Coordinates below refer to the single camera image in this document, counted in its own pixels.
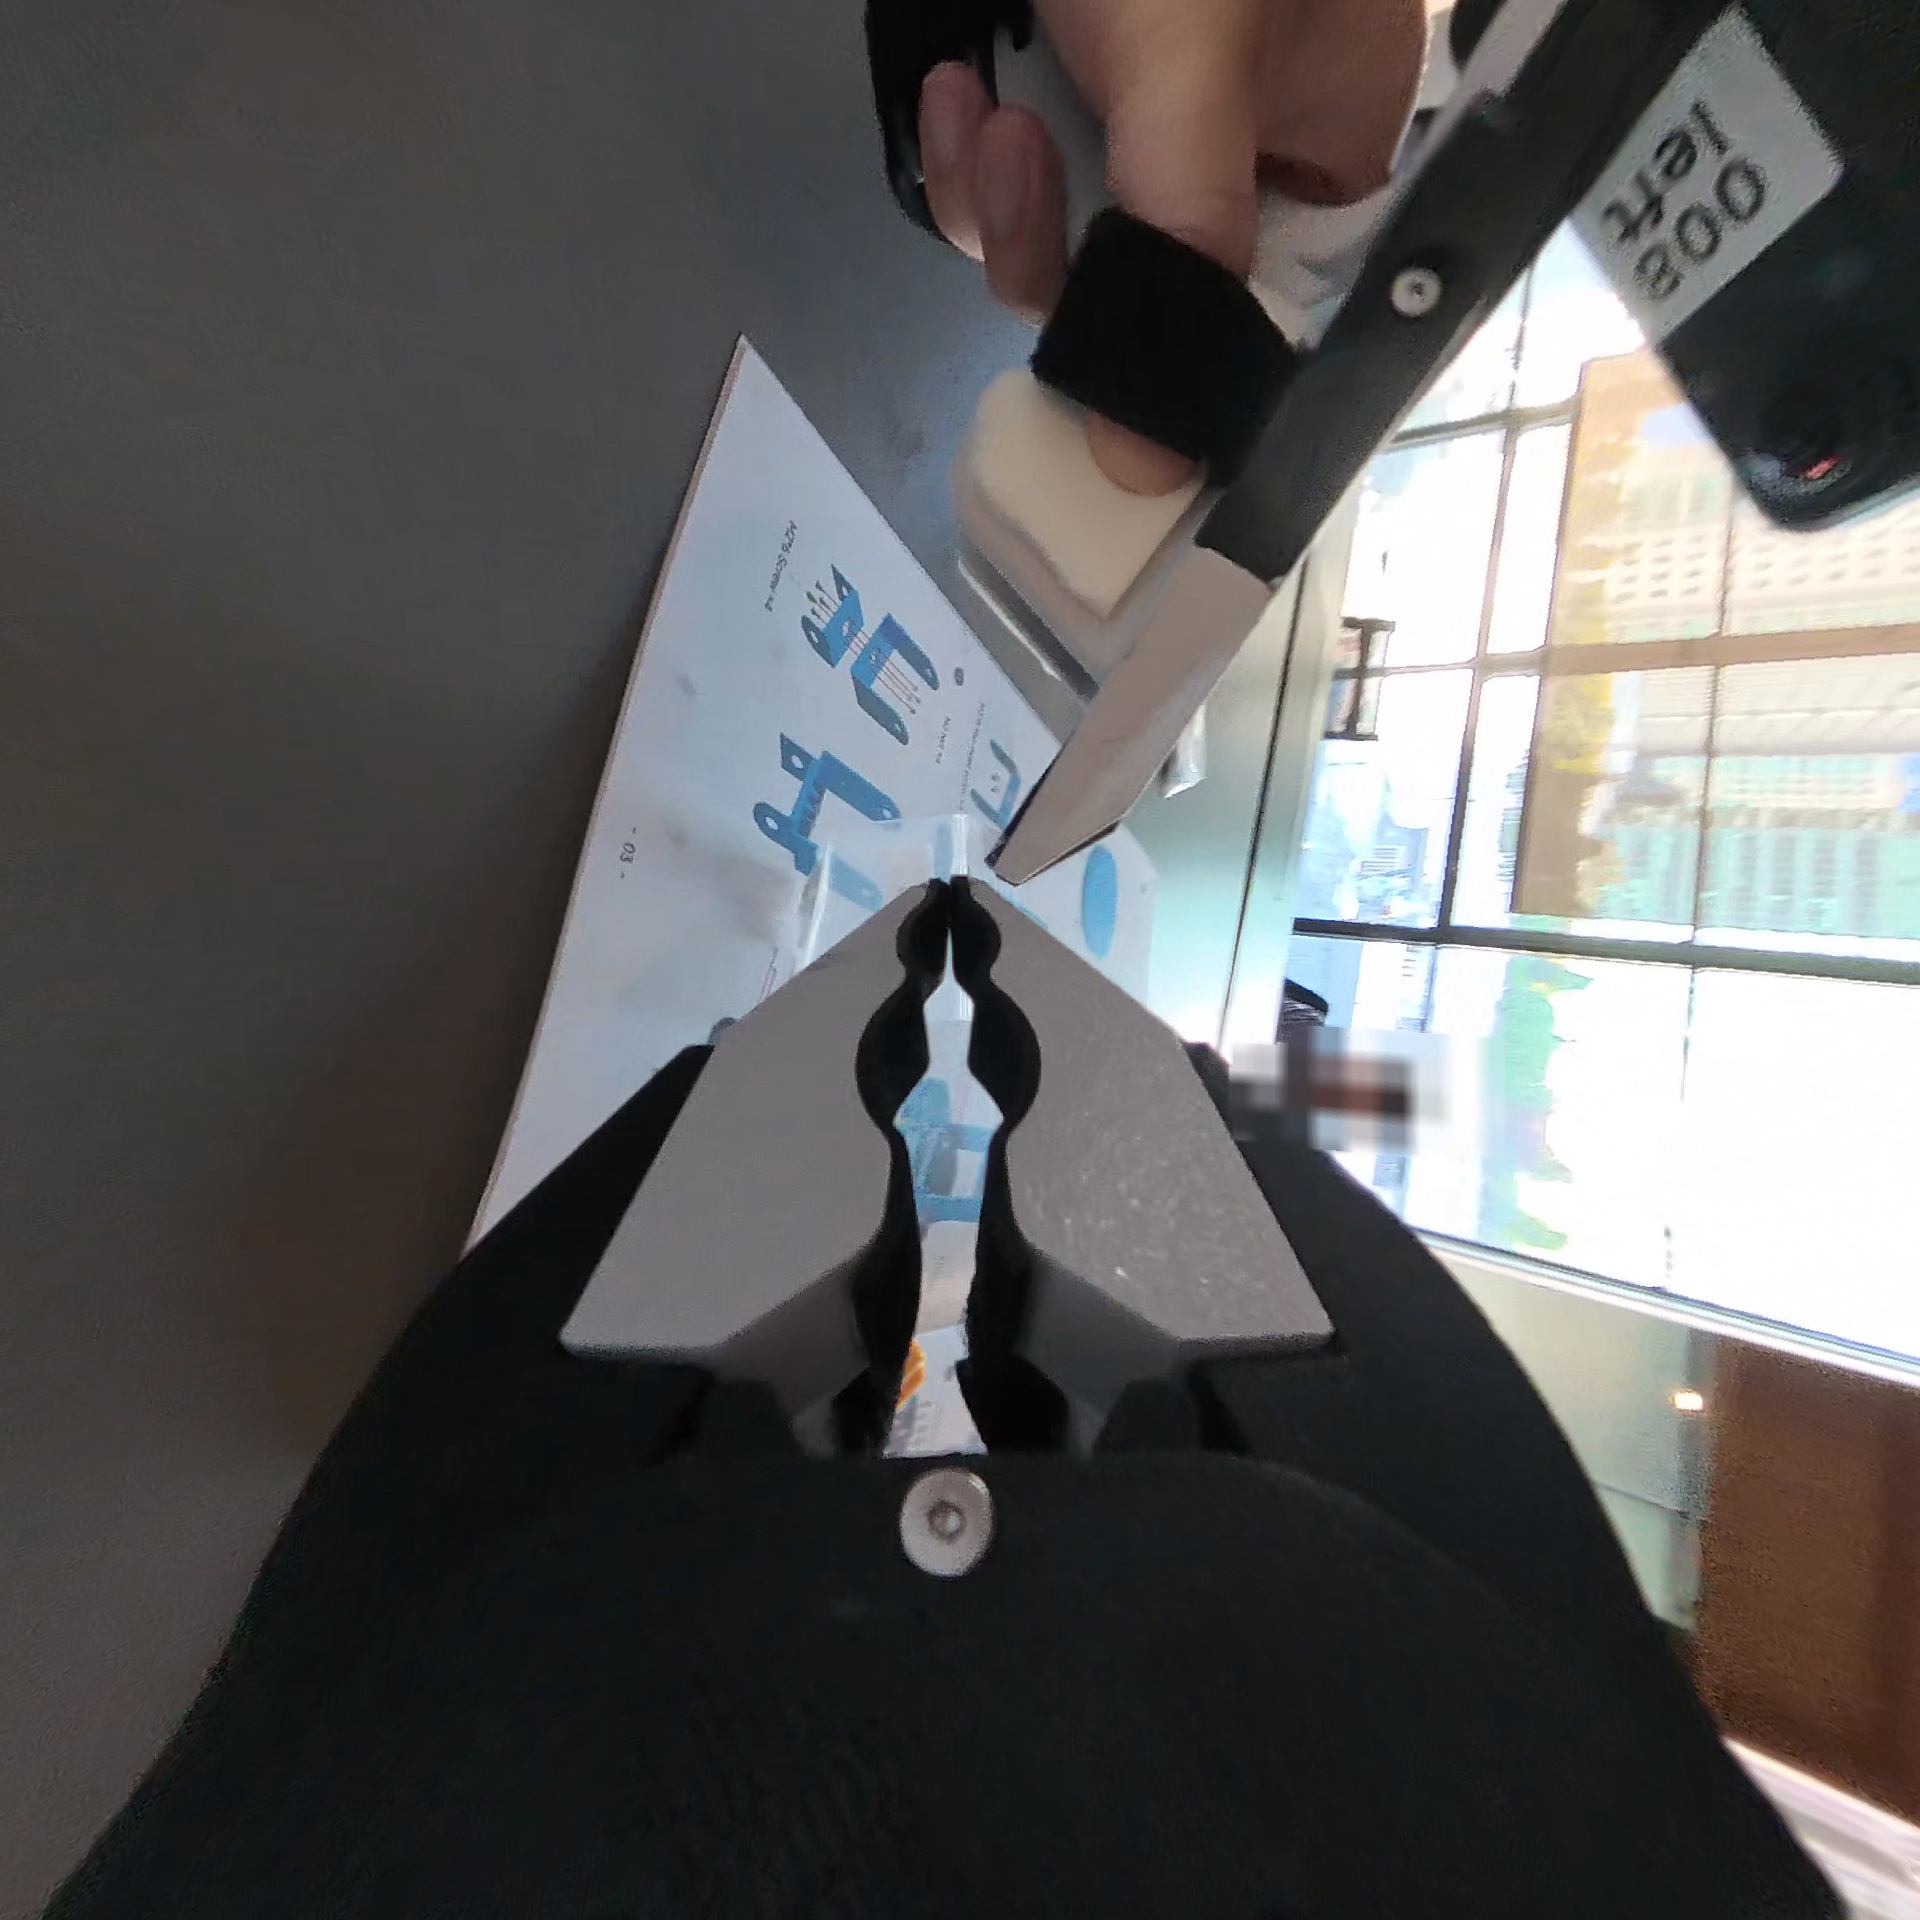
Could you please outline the small zip bag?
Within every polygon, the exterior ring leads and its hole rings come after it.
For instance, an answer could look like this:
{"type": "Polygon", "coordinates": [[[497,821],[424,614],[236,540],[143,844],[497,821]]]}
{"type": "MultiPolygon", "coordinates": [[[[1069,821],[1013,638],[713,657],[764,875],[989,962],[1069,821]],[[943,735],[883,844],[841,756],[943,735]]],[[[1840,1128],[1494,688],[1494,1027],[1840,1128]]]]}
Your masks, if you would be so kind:
{"type": "Polygon", "coordinates": [[[981,831],[974,813],[907,821],[834,813],[812,837],[800,892],[780,923],[767,990],[804,972],[899,898],[921,898],[931,881],[981,875],[994,838],[996,831],[981,831]]]}

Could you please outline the person's left hand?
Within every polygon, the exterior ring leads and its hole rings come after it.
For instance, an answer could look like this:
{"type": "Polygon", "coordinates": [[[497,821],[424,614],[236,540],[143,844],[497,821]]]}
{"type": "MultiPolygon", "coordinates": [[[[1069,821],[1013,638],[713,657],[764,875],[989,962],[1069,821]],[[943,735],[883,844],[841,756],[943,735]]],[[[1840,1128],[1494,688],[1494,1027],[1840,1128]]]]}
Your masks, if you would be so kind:
{"type": "Polygon", "coordinates": [[[1062,144],[984,65],[1006,6],[952,13],[911,109],[931,230],[1044,322],[981,404],[970,468],[1001,515],[1132,544],[1248,457],[1293,372],[1254,292],[1265,191],[1338,214],[1391,184],[1427,65],[1424,5],[1031,5],[1100,129],[1109,207],[1069,247],[1062,144]]]}

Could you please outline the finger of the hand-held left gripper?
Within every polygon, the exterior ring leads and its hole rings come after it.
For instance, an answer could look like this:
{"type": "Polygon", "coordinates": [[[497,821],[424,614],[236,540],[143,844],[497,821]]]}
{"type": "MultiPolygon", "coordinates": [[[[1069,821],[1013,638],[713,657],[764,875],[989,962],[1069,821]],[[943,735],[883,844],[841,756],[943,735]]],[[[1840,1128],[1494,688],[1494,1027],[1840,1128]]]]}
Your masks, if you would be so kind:
{"type": "Polygon", "coordinates": [[[1001,554],[1022,568],[959,540],[957,577],[974,633],[1056,738],[989,859],[1022,884],[1124,823],[1279,587],[1177,543],[1109,618],[1093,618],[1022,540],[1001,554]]]}

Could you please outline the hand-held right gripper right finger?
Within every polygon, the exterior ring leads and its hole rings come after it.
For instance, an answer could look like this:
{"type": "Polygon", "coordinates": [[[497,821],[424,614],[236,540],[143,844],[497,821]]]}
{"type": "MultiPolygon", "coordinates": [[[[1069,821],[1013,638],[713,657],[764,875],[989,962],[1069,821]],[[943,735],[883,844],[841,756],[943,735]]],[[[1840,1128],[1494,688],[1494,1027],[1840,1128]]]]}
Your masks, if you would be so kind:
{"type": "Polygon", "coordinates": [[[985,1153],[963,1394],[1103,1420],[1142,1381],[1317,1355],[1334,1328],[1190,1046],[981,881],[951,881],[985,1153]]]}

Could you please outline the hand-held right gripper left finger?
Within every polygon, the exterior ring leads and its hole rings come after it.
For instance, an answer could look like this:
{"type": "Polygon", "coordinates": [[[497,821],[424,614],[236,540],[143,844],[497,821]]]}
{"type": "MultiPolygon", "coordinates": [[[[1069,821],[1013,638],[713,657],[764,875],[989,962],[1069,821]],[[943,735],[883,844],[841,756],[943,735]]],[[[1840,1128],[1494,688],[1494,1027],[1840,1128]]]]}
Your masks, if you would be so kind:
{"type": "Polygon", "coordinates": [[[883,1446],[921,1305],[895,1121],[943,968],[947,881],[923,881],[716,1041],[560,1328],[572,1355],[764,1384],[808,1446],[883,1446]]]}

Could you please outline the large paned window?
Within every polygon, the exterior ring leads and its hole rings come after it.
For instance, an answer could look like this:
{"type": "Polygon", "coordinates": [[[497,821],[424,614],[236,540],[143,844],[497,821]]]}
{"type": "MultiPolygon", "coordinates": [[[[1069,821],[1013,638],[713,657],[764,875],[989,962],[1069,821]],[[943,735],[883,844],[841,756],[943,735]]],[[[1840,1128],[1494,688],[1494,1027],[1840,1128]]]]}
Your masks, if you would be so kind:
{"type": "Polygon", "coordinates": [[[1788,535],[1559,234],[1359,485],[1293,869],[1431,1234],[1917,1362],[1917,504],[1788,535]]]}

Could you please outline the printed assembly instruction sheet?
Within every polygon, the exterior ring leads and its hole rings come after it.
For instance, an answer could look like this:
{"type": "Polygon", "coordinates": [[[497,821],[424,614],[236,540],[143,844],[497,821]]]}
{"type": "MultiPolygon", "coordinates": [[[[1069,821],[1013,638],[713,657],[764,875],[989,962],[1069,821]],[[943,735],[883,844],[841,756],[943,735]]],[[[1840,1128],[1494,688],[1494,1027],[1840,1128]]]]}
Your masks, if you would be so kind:
{"type": "Polygon", "coordinates": [[[834,813],[974,813],[998,838],[1050,756],[1001,667],[738,340],[468,1240],[655,1067],[772,995],[834,813]]]}

